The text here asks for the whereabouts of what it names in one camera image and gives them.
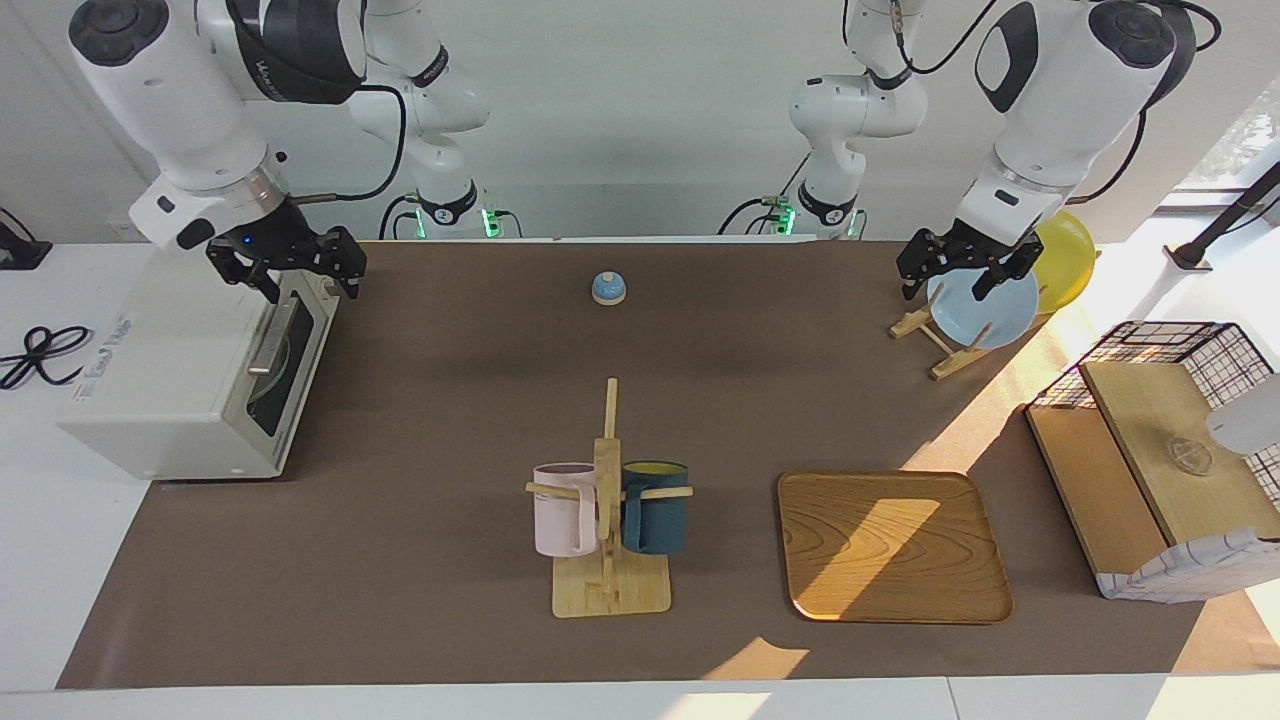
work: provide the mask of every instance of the green indicator light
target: green indicator light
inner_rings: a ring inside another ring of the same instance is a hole
[[[782,214],[782,220],[778,223],[778,234],[791,234],[795,225],[796,211],[792,208],[786,208]]]
[[[480,210],[480,215],[484,218],[485,234],[488,234],[489,237],[498,237],[499,234],[502,234],[502,222],[493,213],[493,210],[484,208]]]

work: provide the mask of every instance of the wire basket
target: wire basket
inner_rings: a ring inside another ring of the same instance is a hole
[[[1257,346],[1235,323],[1121,323],[1084,354],[1034,407],[1097,407],[1080,375],[1084,363],[1179,363],[1211,407],[1244,395],[1274,373]],[[1280,445],[1244,459],[1271,502],[1280,509]]]

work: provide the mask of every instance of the black power cord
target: black power cord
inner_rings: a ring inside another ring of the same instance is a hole
[[[396,142],[396,161],[392,163],[392,172],[387,174],[387,179],[370,192],[361,192],[360,195],[339,195],[338,200],[344,202],[370,200],[372,197],[378,197],[384,190],[390,187],[392,181],[396,179],[396,173],[399,172],[401,160],[404,159],[404,135],[408,132],[408,108],[404,105],[404,96],[401,95],[398,90],[389,85],[362,85],[356,88],[356,92],[389,92],[393,97],[396,97],[396,102],[401,108],[401,137],[399,141]]]
[[[1243,231],[1244,228],[1247,228],[1247,227],[1252,225],[1253,223],[1261,220],[1262,217],[1266,215],[1267,213],[1270,213],[1271,210],[1274,210],[1276,205],[1280,205],[1280,196],[1277,196],[1275,200],[1272,200],[1270,204],[1267,204],[1267,206],[1263,208],[1257,215],[1253,215],[1253,218],[1245,220],[1244,223],[1242,223],[1239,225],[1235,225],[1234,228],[1222,231],[1222,234],[1231,234],[1233,232]]]
[[[1129,165],[1133,163],[1133,159],[1138,156],[1138,149],[1142,147],[1142,138],[1144,135],[1147,135],[1147,110],[1138,113],[1138,129],[1134,131],[1133,133],[1133,143],[1129,146],[1129,152],[1125,154],[1124,161],[1120,163],[1120,167],[1116,168],[1115,174],[1111,176],[1111,179],[1108,179],[1102,184],[1102,187],[1088,195],[1078,195],[1075,197],[1069,199],[1066,204],[1084,205],[1091,200],[1097,200],[1098,197],[1102,197],[1103,195],[1107,193],[1108,190],[1115,187],[1115,184],[1120,182],[1120,178],[1123,178],[1124,174],[1129,170]]]
[[[416,213],[401,213],[399,215],[396,215],[396,222],[392,223],[392,240],[399,240],[399,222],[404,220],[404,219],[416,220],[417,219],[417,214]]]
[[[520,237],[525,237],[525,227],[520,224],[520,215],[512,213],[511,210],[498,210],[493,214],[495,218],[511,218],[516,220],[516,232]]]
[[[1149,3],[1152,5],[1156,5],[1157,8],[1160,5],[1181,8],[1189,13],[1196,13],[1197,15],[1208,20],[1208,24],[1212,26],[1213,28],[1213,35],[1211,35],[1210,38],[1206,40],[1203,45],[1196,46],[1197,53],[1203,53],[1208,50],[1210,47],[1216,45],[1217,41],[1222,37],[1222,20],[1220,20],[1217,15],[1215,15],[1211,10],[1208,10],[1203,5],[1197,5],[1196,3],[1188,3],[1188,0],[1149,0]]]
[[[1220,20],[1217,15],[1215,15],[1212,12],[1201,5],[1197,5],[1196,3],[1188,3],[1187,0],[1147,0],[1147,4],[1155,5],[1156,8],[1160,6],[1181,8],[1187,12],[1194,13],[1208,20],[1210,26],[1212,26],[1213,28],[1213,35],[1210,36],[1210,38],[1206,40],[1204,44],[1197,45],[1196,53],[1203,53],[1204,50],[1208,50],[1210,47],[1216,45],[1217,41],[1222,37],[1222,20]],[[1091,200],[1097,200],[1098,197],[1102,197],[1103,195],[1106,195],[1108,190],[1115,187],[1115,184],[1120,182],[1120,178],[1123,178],[1124,174],[1129,170],[1129,165],[1133,163],[1133,159],[1138,155],[1138,149],[1142,147],[1142,138],[1146,136],[1146,133],[1147,133],[1147,109],[1143,109],[1140,113],[1138,113],[1138,129],[1133,135],[1133,143],[1129,146],[1129,152],[1125,154],[1124,161],[1120,163],[1119,168],[1116,168],[1116,172],[1111,176],[1111,179],[1108,179],[1102,184],[1102,187],[1088,195],[1079,195],[1069,199],[1066,204],[1084,205]]]
[[[791,173],[791,179],[787,181],[787,184],[782,186],[782,192],[780,192],[778,195],[781,195],[782,197],[787,196],[787,191],[791,190],[791,183],[794,183],[796,178],[800,177],[800,170],[803,170],[805,164],[809,163],[809,158],[813,158],[813,150],[805,152],[804,159],[800,160],[799,165],[796,165],[796,172]]]
[[[978,17],[974,18],[973,23],[969,24],[969,29],[964,31],[964,35],[960,36],[960,41],[955,44],[955,46],[951,49],[950,53],[942,56],[942,60],[940,60],[938,64],[933,65],[932,68],[918,68],[915,67],[915,60],[906,56],[906,36],[902,33],[902,5],[900,0],[890,0],[890,4],[893,6],[892,8],[893,37],[897,41],[897,53],[899,55],[902,56],[902,61],[906,63],[906,69],[911,70],[918,76],[928,76],[945,68],[947,63],[950,63],[956,56],[956,53],[959,53],[960,49],[964,47],[966,42],[969,42],[969,38],[973,37],[973,33],[978,29],[978,26],[982,24],[982,20],[987,19],[987,15],[991,13],[992,8],[996,6],[997,1],[998,0],[989,0],[987,3],[987,6],[983,8],[982,12],[978,13]],[[845,44],[846,45],[849,44],[847,38],[845,40]]]
[[[746,232],[744,232],[742,234],[751,234],[751,231],[755,228],[755,223],[760,223],[760,227],[758,229],[755,229],[755,234],[764,234],[764,228],[769,227],[769,220],[777,220],[777,219],[778,219],[778,217],[777,215],[772,215],[772,214],[771,215],[760,215],[759,218],[756,218],[756,219],[751,220],[750,223],[748,223]]]
[[[381,224],[378,225],[378,240],[387,240],[387,225],[390,224],[392,213],[396,211],[396,208],[399,206],[401,202],[412,202],[412,201],[413,200],[410,196],[402,195],[396,200],[392,200],[390,204],[387,205],[387,210],[383,211],[383,222]]]
[[[755,199],[748,200],[746,202],[744,202],[744,204],[739,205],[737,208],[735,208],[733,211],[730,213],[727,218],[724,218],[724,223],[721,224],[721,229],[716,231],[716,234],[724,234],[724,231],[728,229],[728,225],[730,225],[730,223],[733,222],[733,218],[737,218],[739,215],[741,215],[742,211],[746,210],[748,208],[754,208],[756,205],[764,205],[764,199],[763,197],[755,197]]]
[[[54,378],[47,370],[45,370],[45,360],[61,357],[79,350],[92,336],[93,331],[83,325],[72,325],[58,332],[52,332],[44,325],[31,328],[27,331],[27,337],[23,338],[23,346],[27,348],[26,352],[0,357],[0,365],[15,363],[15,365],[10,368],[3,378],[0,378],[0,389],[15,389],[33,372],[51,386],[65,386],[70,383],[79,377],[81,370],[84,368],[79,368],[64,378]],[[59,341],[63,341],[64,338],[70,340],[59,343]]]
[[[404,159],[404,133],[408,132],[408,106],[404,104],[404,96],[399,94],[398,90],[389,85],[362,85],[356,88],[356,92],[389,92],[396,97],[396,104],[399,105],[401,111],[401,136],[396,142],[396,160],[392,163],[392,172],[387,174],[387,179],[381,182],[378,187],[369,192],[361,192],[358,195],[340,195],[337,192],[319,193],[319,195],[300,195],[293,199],[297,205],[311,205],[315,202],[358,202],[361,200],[371,200],[383,193],[392,182],[396,179],[396,174],[399,173],[401,160]],[[385,234],[385,228],[379,233],[379,238]]]

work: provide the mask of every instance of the blue plate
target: blue plate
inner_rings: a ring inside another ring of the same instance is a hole
[[[1027,273],[1020,281],[1005,281],[996,286],[982,302],[973,297],[973,284],[986,270],[956,269],[929,278],[927,296],[933,297],[938,286],[942,292],[933,302],[933,320],[947,337],[969,346],[987,323],[991,332],[978,343],[982,350],[1004,347],[1023,337],[1039,307],[1039,284],[1036,273]]]

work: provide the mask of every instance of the plate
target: plate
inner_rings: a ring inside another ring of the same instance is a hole
[[[1039,284],[1036,273],[1027,273],[1020,281],[1005,281],[991,291],[986,300],[973,297],[973,286],[984,269],[955,269],[942,275],[929,278],[928,297],[933,297],[938,286],[942,292],[933,302],[933,320],[947,337],[968,347],[978,340],[987,323],[991,332],[978,343],[982,350],[1004,347],[1023,337],[1036,322],[1039,307]]]
[[[1041,313],[1055,313],[1084,292],[1098,251],[1093,236],[1075,215],[1062,210],[1036,228],[1044,252],[1036,260]]]

